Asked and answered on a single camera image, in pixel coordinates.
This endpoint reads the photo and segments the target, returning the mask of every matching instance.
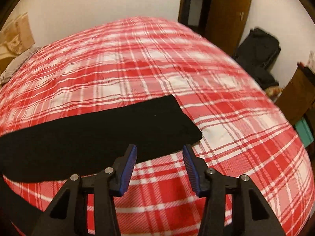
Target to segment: white wall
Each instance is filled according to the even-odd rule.
[[[198,26],[203,0],[190,0],[188,25]]]
[[[132,16],[177,21],[180,0],[21,0],[10,18],[28,12],[35,45]]]
[[[284,87],[297,62],[306,64],[310,50],[315,51],[315,24],[299,0],[252,0],[242,40],[256,26],[280,41],[281,53],[271,73]]]

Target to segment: silver screw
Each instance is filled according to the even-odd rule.
[[[114,172],[114,169],[111,168],[111,167],[108,167],[108,168],[104,169],[104,172],[105,172],[106,174],[110,174],[110,173],[113,173],[113,172]]]
[[[79,178],[79,175],[78,175],[78,174],[73,174],[72,176],[70,176],[70,179],[71,179],[72,181],[76,181],[76,180],[78,180],[78,178]]]
[[[208,168],[207,173],[210,175],[213,175],[215,173],[215,169],[214,168]]]
[[[243,180],[243,181],[248,181],[249,180],[249,176],[247,176],[247,175],[241,175],[241,179]]]

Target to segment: gray pillow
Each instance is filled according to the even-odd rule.
[[[13,59],[0,76],[0,85],[7,83],[14,73],[42,47],[34,47],[24,51],[21,55]]]

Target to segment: mattress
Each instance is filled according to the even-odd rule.
[[[286,234],[297,235],[314,204],[314,177],[297,133],[236,62],[179,23],[129,18],[43,47],[0,90],[0,135],[165,95],[202,131],[196,155],[225,175],[249,175]],[[40,210],[65,182],[4,178]],[[92,196],[88,203],[94,233]],[[128,192],[115,198],[123,235],[196,235],[204,203],[192,192],[180,151],[136,164]],[[226,224],[231,208],[227,196]]]

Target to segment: black backpack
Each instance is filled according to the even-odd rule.
[[[260,28],[251,29],[249,35],[237,48],[233,59],[239,63],[262,89],[278,86],[267,69],[277,59],[281,48],[279,41]]]

